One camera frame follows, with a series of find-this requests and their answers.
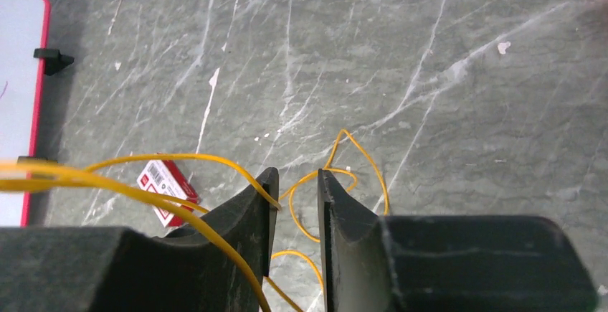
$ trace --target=white paint speck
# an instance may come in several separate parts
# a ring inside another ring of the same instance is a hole
[[[219,68],[217,68],[215,70],[215,72],[211,76],[211,79],[209,79],[209,84],[211,85],[212,88],[215,88],[217,86],[217,77],[218,76],[219,76]]]
[[[509,41],[498,43],[498,53],[500,53],[501,55],[506,54],[507,49],[509,49],[510,46],[511,46],[511,42],[509,42]]]
[[[608,288],[606,288],[604,285],[599,285],[599,288],[597,288],[597,293],[601,296],[605,296],[608,294]]]

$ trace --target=black clamp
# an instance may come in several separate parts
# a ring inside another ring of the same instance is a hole
[[[34,57],[45,61],[45,75],[53,75],[74,63],[74,57],[61,55],[58,49],[38,48],[34,50]]]
[[[50,161],[52,163],[57,163],[56,160],[51,160],[51,159],[47,158],[46,156],[19,156],[17,158],[17,163],[22,163],[27,160],[44,160],[44,161]]]

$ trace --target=red whiteboard frame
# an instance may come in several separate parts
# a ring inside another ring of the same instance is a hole
[[[49,35],[49,23],[51,20],[51,3],[49,0],[42,0],[44,2],[44,16],[42,20],[42,36],[40,38],[40,48],[47,47],[47,39]],[[35,156],[36,144],[38,137],[38,120],[40,117],[40,102],[42,98],[42,83],[44,79],[44,60],[40,60],[38,63],[38,77],[36,81],[36,93],[34,94],[34,112],[32,113],[32,130],[29,136],[29,156]],[[25,192],[23,195],[23,208],[21,213],[21,226],[27,226],[29,221],[29,205],[30,205],[31,194]]]

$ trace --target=red and white box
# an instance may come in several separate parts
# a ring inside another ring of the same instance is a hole
[[[194,191],[192,185],[188,183],[186,177],[177,168],[177,165],[170,160],[149,161],[139,174],[137,185],[139,185],[140,189],[149,192],[185,199],[192,203],[198,203],[199,201],[199,195]],[[192,208],[181,207],[192,211]],[[184,223],[180,217],[176,217],[173,213],[158,207],[153,207],[153,209],[164,227],[181,226]]]

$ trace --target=white vein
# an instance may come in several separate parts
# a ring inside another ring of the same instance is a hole
[[[293,0],[289,0],[289,13],[287,15],[287,26],[285,29],[286,38],[285,38],[285,92],[283,93],[283,97],[287,95],[293,94],[293,81],[291,79],[291,64],[292,60],[289,56],[290,51],[290,43],[289,43],[289,32],[291,27],[291,9],[292,9]]]
[[[445,70],[444,72],[441,73],[441,75],[444,75],[447,78],[447,84],[440,88],[439,90],[435,90],[432,93],[432,99],[431,99],[431,103],[429,104],[429,107],[426,111],[426,113],[424,114],[424,117],[421,121],[421,126],[418,128],[418,131],[416,132],[416,134],[414,135],[414,138],[412,139],[412,143],[409,145],[409,148],[407,150],[407,152],[405,153],[405,156],[403,157],[403,159],[401,160],[401,163],[399,164],[397,170],[395,171],[395,174],[393,175],[393,178],[391,179],[391,181],[389,182],[388,185],[388,189],[390,189],[393,185],[393,183],[396,180],[397,175],[399,174],[399,171],[401,170],[401,168],[403,167],[403,165],[405,164],[405,162],[407,161],[407,158],[409,156],[409,153],[412,149],[412,146],[415,144],[421,130],[422,127],[424,126],[424,124],[427,121],[427,116],[429,114],[429,112],[432,109],[432,106],[434,105],[434,100],[435,98],[443,93],[446,90],[449,90],[450,88],[452,88],[453,86],[457,85],[458,83],[462,82],[462,79],[464,78],[464,76],[466,75],[466,69],[468,68],[468,66],[470,65],[471,61],[473,59],[475,59],[476,57],[480,56],[482,53],[484,53],[485,50],[487,50],[489,47],[494,47],[496,43],[498,43],[499,41],[502,41],[503,39],[505,39],[508,36],[511,36],[513,34],[515,34],[516,32],[519,32],[527,27],[529,27],[532,24],[535,24],[537,21],[539,21],[540,19],[544,18],[545,16],[548,16],[549,14],[552,14],[558,10],[563,9],[564,7],[568,6],[568,5],[577,5],[577,4],[585,4],[585,1],[566,1],[564,3],[558,4],[556,6],[551,7],[549,10],[542,12],[540,14],[537,14],[533,17],[531,17],[530,19],[528,19],[526,22],[518,25],[517,27],[513,28],[512,30],[510,30],[509,32],[505,32],[502,33],[501,35],[499,35],[498,37],[496,37],[495,39],[493,39],[492,41],[489,41],[488,43],[484,44],[481,47],[478,47],[476,50],[472,51],[467,57],[465,57],[464,59],[455,62],[454,64],[452,64],[450,66],[450,68],[448,68],[447,70]],[[380,203],[382,202],[382,200],[384,199],[384,195],[380,196],[378,202],[376,203],[376,206],[374,207],[374,211],[376,211],[377,207],[380,205]]]
[[[250,23],[250,24],[253,22],[253,19],[255,18],[255,16],[257,16],[257,14],[258,14],[258,13],[260,12],[260,10],[261,10],[261,9],[262,9],[262,8],[263,8],[265,5],[266,5],[266,3],[267,3],[267,2],[268,2],[268,0],[264,0],[264,1],[262,2],[262,4],[260,5],[260,7],[258,7],[258,8],[255,10],[254,14],[251,16],[251,18],[250,18],[250,20],[249,20],[249,23]],[[248,5],[247,5],[247,10],[249,10],[249,8],[250,8],[251,6],[253,6],[253,4],[251,3],[251,0],[250,0],[250,2],[249,2],[249,3],[248,3]]]
[[[593,153],[593,156],[589,160],[589,165],[587,165],[587,170],[585,172],[585,175],[583,176],[583,180],[581,181],[581,184],[579,185],[579,189],[576,191],[577,194],[581,193],[581,188],[583,187],[583,185],[585,184],[585,181],[587,180],[589,172],[591,171],[591,167],[593,166],[593,163],[595,162],[595,159],[597,157],[599,148],[602,146],[602,143],[604,142],[604,135],[605,135],[605,132],[602,134],[602,137],[599,139],[597,146],[595,146],[595,152]]]
[[[247,65],[249,64],[249,61],[251,61],[252,58],[253,58],[253,56],[251,56],[249,59],[247,59],[247,61],[245,62],[245,64],[241,68],[241,71],[237,75],[237,77],[232,81],[232,84],[230,85],[230,88],[228,89],[228,93],[227,93],[228,96],[227,97],[230,97],[232,95],[232,93],[234,92],[234,87],[236,86],[237,81],[239,81],[239,79],[243,75],[243,72],[245,71],[245,68],[247,67]]]
[[[435,75],[434,77],[429,79],[429,81],[436,80],[439,77],[445,78],[447,80],[447,84],[445,86],[443,86],[442,88],[440,88],[439,90],[437,90],[438,92],[443,93],[445,90],[460,83],[462,81],[462,78],[466,74],[466,69],[469,67],[471,62],[474,59],[476,59],[477,57],[479,57],[482,53],[484,53],[489,47],[494,47],[497,43],[503,41],[505,38],[507,38],[509,36],[513,36],[514,34],[530,27],[532,24],[535,24],[536,22],[543,19],[544,17],[546,17],[556,11],[560,11],[560,10],[564,9],[566,6],[569,6],[569,5],[583,6],[586,4],[588,4],[587,1],[565,1],[561,4],[552,6],[547,11],[544,11],[535,16],[532,16],[530,19],[528,19],[524,23],[519,24],[517,27],[512,28],[508,32],[504,32],[504,33],[498,35],[495,39],[493,39],[493,40],[485,43],[484,45],[476,48],[475,50],[471,51],[467,57],[454,62],[449,68],[447,68],[445,71]],[[381,118],[367,126],[362,126],[361,129],[362,130],[367,130],[370,128],[376,129],[376,128],[384,125],[386,122],[388,122],[392,118],[394,118],[394,116],[396,116],[397,114],[399,114],[400,112],[405,110],[409,105],[411,105],[411,103],[401,105],[397,109],[395,109],[393,112],[384,116],[383,118]]]
[[[205,134],[205,126],[207,125],[207,118],[209,117],[209,113],[211,112],[211,103],[213,101],[213,94],[215,93],[215,87],[217,86],[217,77],[219,76],[219,68],[215,70],[211,79],[209,79],[209,85],[211,85],[211,93],[209,94],[209,101],[207,102],[207,107],[205,108],[205,113],[203,115],[203,121],[201,122],[201,131],[199,132],[199,143],[196,145],[196,151],[194,153],[198,153],[201,149],[201,142],[203,140],[203,135]]]
[[[97,110],[95,111],[95,115],[99,115],[101,113],[101,111],[103,110],[103,108],[105,108],[105,106],[110,102],[110,100],[112,100],[114,98],[116,93],[118,93],[118,91],[122,90],[125,87],[125,85],[127,85],[127,82],[131,79],[131,76],[133,74],[135,74],[135,70],[131,70],[129,72],[129,75],[127,75],[127,77],[120,83],[120,86],[118,86],[116,89],[114,89],[114,91],[112,91],[112,93],[103,101],[103,103],[101,103],[99,108],[97,108]]]
[[[95,197],[93,197],[93,201],[91,202],[91,205],[89,206],[89,210],[87,211],[87,214],[85,215],[85,220],[82,221],[82,224],[85,224],[86,222],[89,221],[89,218],[91,217],[91,215],[93,214],[93,211],[95,210],[95,203],[97,203],[97,200],[99,199],[100,194],[101,194],[101,189],[98,189],[97,192],[95,193]]]
[[[114,16],[112,20],[110,20],[110,27],[108,27],[108,36],[112,33],[112,28],[114,27],[114,23],[116,22],[116,17],[118,16],[118,12],[120,11],[120,7],[123,5],[123,0],[118,0],[118,5],[116,6],[116,11],[114,11]]]
[[[101,80],[101,77],[98,77],[97,79],[95,79],[95,82],[91,86],[89,86],[89,88],[85,92],[85,95],[83,95],[83,97],[80,98],[80,103],[78,103],[78,106],[76,107],[76,110],[72,113],[72,115],[70,116],[70,119],[68,119],[67,121],[65,121],[63,123],[63,125],[61,126],[61,128],[57,132],[57,135],[55,135],[55,137],[52,139],[51,144],[55,144],[60,139],[60,136],[61,136],[61,134],[63,134],[63,130],[65,129],[65,127],[68,126],[74,120],[74,118],[77,115],[82,115],[81,113],[78,113],[78,111],[80,110],[80,108],[82,107],[82,105],[87,100],[87,97],[89,96],[89,94],[91,93],[91,91],[93,91],[93,89],[95,89],[95,87],[99,83],[99,80]]]
[[[319,291],[319,294],[317,294],[317,297],[315,298],[315,300],[313,300],[313,302],[310,304],[310,306],[308,306],[308,308],[306,309],[306,312],[311,312],[313,310],[313,308],[317,307],[317,302],[319,301],[321,294],[323,294],[322,290]]]
[[[424,116],[422,117],[422,121],[420,122],[420,127],[418,127],[418,131],[416,131],[416,134],[414,134],[414,138],[412,139],[412,142],[409,144],[409,147],[407,148],[407,151],[405,152],[405,155],[401,159],[401,162],[399,163],[399,166],[397,167],[397,170],[395,170],[395,174],[393,175],[393,178],[389,182],[389,185],[387,187],[387,189],[389,191],[393,187],[393,183],[395,182],[397,176],[399,175],[399,172],[401,171],[401,168],[403,167],[403,165],[407,161],[407,158],[409,157],[410,152],[412,152],[412,148],[414,147],[414,144],[418,140],[418,136],[420,136],[420,134],[422,133],[422,129],[423,129],[424,125],[427,123],[427,117],[428,117],[429,113],[431,112],[431,109],[433,109],[433,105],[435,103],[435,98],[437,98],[437,96],[439,95],[439,93],[440,92],[435,92],[433,94],[433,98],[431,99],[431,101],[429,103],[429,107],[427,108],[427,111],[424,113]],[[374,205],[374,208],[371,211],[375,213],[376,210],[378,209],[378,207],[380,207],[380,204],[383,201],[384,201],[384,194],[382,194],[380,196],[380,198],[378,199],[378,202],[376,202],[376,204]]]
[[[353,132],[351,132],[351,135],[356,135],[358,133],[358,130],[355,130]],[[345,143],[349,141],[348,138],[343,138],[342,140],[340,140],[340,143]],[[277,169],[283,170],[283,169],[289,169],[293,166],[297,166],[297,165],[301,165],[304,163],[314,163],[316,161],[319,161],[321,159],[326,159],[327,155],[329,154],[329,152],[331,151],[331,149],[333,148],[333,144],[325,147],[325,149],[323,149],[322,151],[319,151],[317,153],[311,153],[308,155],[299,155],[297,158],[293,159],[292,161],[290,161],[289,163],[286,163],[282,166],[277,167]]]
[[[226,51],[226,45],[228,44],[228,39],[230,38],[230,31],[232,30],[232,23],[234,23],[234,15],[237,13],[237,7],[239,6],[239,0],[234,1],[234,7],[232,8],[232,20],[230,21],[230,25],[228,26],[228,33],[226,34],[226,43],[222,46],[222,51]]]
[[[202,59],[205,54],[205,44],[207,42],[207,35],[209,33],[209,26],[211,25],[211,10],[213,8],[213,1],[214,0],[209,0],[209,5],[207,6],[207,21],[205,24],[205,30],[203,31],[203,39],[201,40],[201,44],[199,44],[199,54],[194,58],[194,61],[190,64],[190,67],[188,67],[188,69],[186,69],[186,71],[181,75],[181,77],[179,77],[173,87],[173,90],[169,93],[167,99],[165,99],[165,103],[163,104],[162,109],[164,109],[169,104],[171,99],[173,99],[175,92],[177,92],[177,90],[184,84],[186,79],[188,79],[190,74],[192,74],[194,68],[200,66],[202,63]]]
[[[131,50],[131,54],[129,55],[129,61],[134,60],[136,57],[136,50],[138,49],[138,44],[139,44],[139,35],[140,35],[140,28],[141,28],[141,12],[143,10],[143,5],[140,4],[139,5],[139,10],[137,13],[137,32],[135,33],[135,43],[133,44],[133,50]]]
[[[85,218],[85,221],[82,222],[82,226],[88,224],[97,224],[102,218],[107,217],[112,210],[114,209],[114,203],[116,202],[116,197],[110,198],[108,201],[104,202],[102,205],[95,209],[90,209],[90,213]]]
[[[441,21],[441,17],[443,16],[443,10],[445,8],[446,3],[447,3],[447,0],[441,0],[441,5],[439,7],[439,15],[437,16],[437,20],[435,21],[435,23],[433,24],[433,26],[431,28],[431,35],[430,35],[429,41],[427,43],[427,48],[422,53],[422,56],[420,57],[420,61],[418,61],[418,65],[416,65],[416,68],[414,68],[414,72],[412,73],[412,76],[409,79],[409,84],[407,86],[407,90],[405,91],[405,95],[403,96],[401,102],[399,103],[399,106],[397,106],[396,109],[393,110],[393,112],[384,116],[384,118],[382,118],[381,120],[378,120],[377,122],[373,123],[372,126],[374,128],[377,128],[377,127],[385,124],[388,120],[392,119],[397,113],[399,113],[401,111],[401,107],[403,106],[403,104],[405,104],[407,98],[409,98],[409,96],[412,94],[412,92],[418,85],[418,78],[420,76],[420,71],[422,70],[422,64],[424,63],[427,56],[431,52],[433,42],[435,41],[435,34],[437,33],[437,27],[439,26],[439,22]]]
[[[303,117],[300,117],[303,113],[304,110],[306,109],[306,107],[308,106],[308,102],[310,101],[310,98],[313,96],[313,94],[315,93],[315,91],[317,90],[317,87],[319,86],[319,83],[321,81],[321,76],[323,75],[323,73],[325,72],[325,65],[323,66],[323,69],[321,69],[321,73],[319,73],[319,76],[317,77],[317,82],[315,83],[315,86],[313,86],[313,89],[310,91],[310,94],[308,94],[308,97],[306,98],[306,100],[304,101],[304,104],[302,105],[302,107],[300,108],[300,110],[298,110],[293,116],[292,118],[290,118],[290,120],[288,120],[286,123],[284,123],[278,130],[277,130],[277,135],[275,136],[275,139],[272,140],[272,144],[270,145],[270,149],[268,150],[268,152],[266,153],[266,156],[264,157],[264,159],[262,160],[262,163],[260,164],[260,168],[258,169],[257,174],[260,174],[264,168],[264,164],[266,163],[266,159],[268,159],[268,157],[270,156],[270,154],[272,153],[272,150],[275,147],[275,143],[277,142],[277,140],[281,137],[281,135],[297,126],[298,124],[300,124],[303,120],[305,120],[308,115],[310,115],[309,113],[304,115]],[[281,112],[281,115],[287,110],[289,102],[291,101],[292,97],[288,97],[286,98],[286,104],[285,104],[285,108],[283,109],[283,112]]]
[[[371,77],[367,80],[367,82],[365,83],[365,85],[357,87],[356,89],[353,90],[353,92],[349,93],[348,95],[353,95],[353,94],[355,94],[355,93],[363,90],[364,88],[366,88],[370,84],[370,82],[376,77],[377,74],[378,74],[378,71],[374,72],[371,75]]]
[[[353,20],[353,13],[355,12],[355,3],[351,5],[351,13],[348,15],[348,22],[350,23]]]

